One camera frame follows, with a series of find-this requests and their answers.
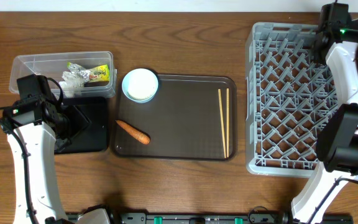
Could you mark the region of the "white tissue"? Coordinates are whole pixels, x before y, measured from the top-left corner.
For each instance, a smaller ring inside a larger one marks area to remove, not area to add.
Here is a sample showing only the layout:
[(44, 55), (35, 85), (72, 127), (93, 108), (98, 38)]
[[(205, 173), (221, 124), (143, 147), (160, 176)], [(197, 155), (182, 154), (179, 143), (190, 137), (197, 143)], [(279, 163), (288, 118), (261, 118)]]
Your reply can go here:
[(67, 98), (74, 97), (75, 92), (83, 88), (86, 83), (86, 79), (77, 73), (63, 72), (62, 78), (63, 81), (60, 81), (59, 85)]

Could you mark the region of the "yellow snack wrapper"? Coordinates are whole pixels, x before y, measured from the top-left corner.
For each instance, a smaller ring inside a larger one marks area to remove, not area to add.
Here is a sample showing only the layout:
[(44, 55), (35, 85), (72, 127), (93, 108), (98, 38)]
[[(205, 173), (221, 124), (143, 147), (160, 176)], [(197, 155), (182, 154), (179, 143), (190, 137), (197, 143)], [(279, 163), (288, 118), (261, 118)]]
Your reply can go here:
[(81, 78), (85, 83), (107, 82), (110, 78), (108, 65), (100, 65), (94, 68), (84, 68), (81, 65), (68, 62), (67, 67), (71, 73)]

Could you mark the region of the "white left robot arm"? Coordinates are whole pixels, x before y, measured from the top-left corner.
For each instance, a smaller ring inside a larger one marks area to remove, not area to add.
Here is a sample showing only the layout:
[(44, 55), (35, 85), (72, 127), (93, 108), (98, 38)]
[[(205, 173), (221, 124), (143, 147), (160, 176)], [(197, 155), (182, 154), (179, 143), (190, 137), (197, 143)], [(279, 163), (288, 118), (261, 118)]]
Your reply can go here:
[(64, 106), (50, 78), (17, 79), (20, 99), (2, 108), (0, 126), (14, 159), (16, 208), (14, 223), (68, 223), (58, 191), (54, 154), (70, 146), (90, 125), (77, 106)]

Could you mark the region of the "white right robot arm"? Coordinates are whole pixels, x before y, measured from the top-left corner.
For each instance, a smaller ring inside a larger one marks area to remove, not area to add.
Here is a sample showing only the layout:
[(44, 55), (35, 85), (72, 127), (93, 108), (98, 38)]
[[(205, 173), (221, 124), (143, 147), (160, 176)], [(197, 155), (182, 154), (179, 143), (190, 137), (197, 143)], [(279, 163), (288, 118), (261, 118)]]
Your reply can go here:
[(352, 19), (347, 4), (321, 8), (312, 52), (313, 60), (331, 71), (338, 109), (318, 135), (318, 164), (291, 201), (288, 223), (321, 223), (341, 189), (358, 185), (358, 19)]

